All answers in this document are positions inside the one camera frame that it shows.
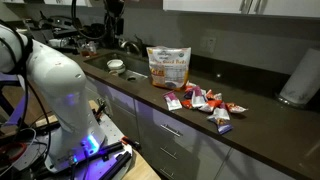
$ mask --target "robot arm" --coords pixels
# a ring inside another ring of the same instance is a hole
[[[28,39],[20,35],[26,46]],[[13,32],[0,25],[0,38],[10,45],[16,60],[22,57],[20,43]],[[72,157],[85,159],[99,150],[105,139],[89,106],[85,93],[86,76],[77,63],[62,53],[33,40],[33,52],[26,61],[26,72],[33,79],[61,127],[52,135],[46,167],[53,173],[69,167]],[[8,48],[0,42],[0,72],[10,72],[15,63]]]

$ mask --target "kitchen counter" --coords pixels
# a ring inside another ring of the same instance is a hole
[[[102,55],[108,50],[98,52]],[[84,57],[67,56],[77,62],[86,75],[279,171],[297,179],[320,177],[320,114],[317,112],[286,107],[273,98],[209,80],[204,78],[205,74],[193,71],[189,76],[191,82],[202,89],[222,93],[225,102],[249,108],[243,114],[231,114],[234,129],[219,135],[216,125],[206,120],[206,113],[185,108],[168,111],[162,95],[169,90],[152,86],[150,79],[128,82],[84,63]],[[183,99],[183,92],[176,95]]]

